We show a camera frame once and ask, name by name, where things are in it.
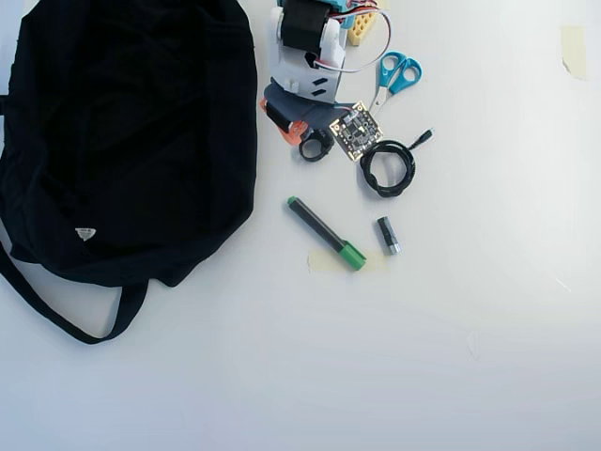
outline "white robot part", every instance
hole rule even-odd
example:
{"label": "white robot part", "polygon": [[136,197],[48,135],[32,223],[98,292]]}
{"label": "white robot part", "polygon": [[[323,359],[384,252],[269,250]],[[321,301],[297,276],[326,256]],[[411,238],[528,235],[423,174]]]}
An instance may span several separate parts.
{"label": "white robot part", "polygon": [[[335,103],[341,73],[313,68],[303,50],[285,47],[281,38],[284,9],[273,8],[270,15],[271,77],[284,90],[311,101]],[[321,37],[320,60],[329,66],[342,68],[345,62],[347,31],[338,21],[329,19]]]}

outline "beige tape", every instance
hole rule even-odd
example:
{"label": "beige tape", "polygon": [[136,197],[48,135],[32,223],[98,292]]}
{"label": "beige tape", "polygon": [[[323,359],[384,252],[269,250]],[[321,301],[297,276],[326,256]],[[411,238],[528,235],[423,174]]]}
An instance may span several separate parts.
{"label": "beige tape", "polygon": [[573,77],[586,81],[586,43],[583,26],[562,27],[563,65]]}
{"label": "beige tape", "polygon": [[[362,252],[367,257],[365,266],[360,270],[364,272],[388,272],[388,257],[383,251]],[[309,253],[307,259],[309,272],[353,272],[347,263],[335,252],[327,249],[315,249]]]}

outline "blue plastic part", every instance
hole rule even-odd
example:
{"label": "blue plastic part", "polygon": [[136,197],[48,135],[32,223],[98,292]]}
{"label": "blue plastic part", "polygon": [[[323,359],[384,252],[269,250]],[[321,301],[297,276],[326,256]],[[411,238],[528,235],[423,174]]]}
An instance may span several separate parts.
{"label": "blue plastic part", "polygon": [[[336,12],[347,12],[350,10],[350,8],[348,7],[348,3],[347,0],[317,0],[321,3],[327,3],[328,5],[332,5],[334,11]],[[285,0],[278,0],[278,7],[282,7],[285,3]],[[345,28],[346,30],[352,28],[353,24],[355,23],[355,18],[354,17],[349,17],[347,19],[345,19],[344,22],[342,22],[341,26],[343,28]]]}
{"label": "blue plastic part", "polygon": [[[395,59],[396,62],[391,70],[386,69],[385,61]],[[412,58],[407,58],[403,54],[398,52],[388,52],[379,62],[380,73],[379,73],[379,85],[388,87],[389,90],[394,94],[398,94],[403,89],[407,89],[410,86],[417,84],[422,80],[422,66],[420,63]],[[415,73],[415,80],[408,80],[405,77],[405,72],[412,70]],[[391,81],[394,76],[398,73],[398,78],[391,85]]]}

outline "blue scissors handle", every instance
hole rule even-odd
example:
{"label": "blue scissors handle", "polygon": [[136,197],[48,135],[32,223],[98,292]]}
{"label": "blue scissors handle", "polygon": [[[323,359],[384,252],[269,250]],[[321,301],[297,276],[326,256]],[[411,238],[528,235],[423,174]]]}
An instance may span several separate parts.
{"label": "blue scissors handle", "polygon": [[[385,61],[394,59],[396,62],[391,70],[386,69]],[[414,80],[408,80],[405,76],[405,73],[408,70],[412,70],[415,74]],[[391,85],[391,81],[393,77],[398,72],[398,78]],[[390,91],[394,94],[398,94],[403,89],[407,89],[410,86],[415,85],[422,79],[422,67],[420,63],[415,61],[412,58],[407,58],[403,54],[398,52],[388,52],[384,55],[384,57],[380,61],[380,76],[379,76],[379,85],[383,87],[388,87]]]}

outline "black ring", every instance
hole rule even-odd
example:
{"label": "black ring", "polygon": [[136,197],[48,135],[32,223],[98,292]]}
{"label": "black ring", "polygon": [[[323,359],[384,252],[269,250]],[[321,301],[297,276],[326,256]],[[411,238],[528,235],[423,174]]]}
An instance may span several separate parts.
{"label": "black ring", "polygon": [[[321,146],[321,151],[315,157],[308,157],[304,153],[304,146],[310,141],[317,141]],[[302,141],[299,145],[299,152],[301,157],[309,162],[315,163],[319,160],[323,159],[326,155],[330,153],[331,148],[334,146],[334,139],[331,137],[331,134],[324,130],[314,130],[307,139]]]}
{"label": "black ring", "polygon": [[[401,182],[394,186],[381,186],[378,184],[378,179],[372,174],[372,162],[374,157],[379,153],[393,153],[399,156],[399,158],[405,164],[407,168],[407,174],[401,180]],[[381,141],[370,148],[365,155],[361,158],[361,168],[365,180],[381,197],[390,198],[401,195],[411,184],[415,177],[415,159],[411,154],[411,151],[403,146],[401,143],[396,141]]]}

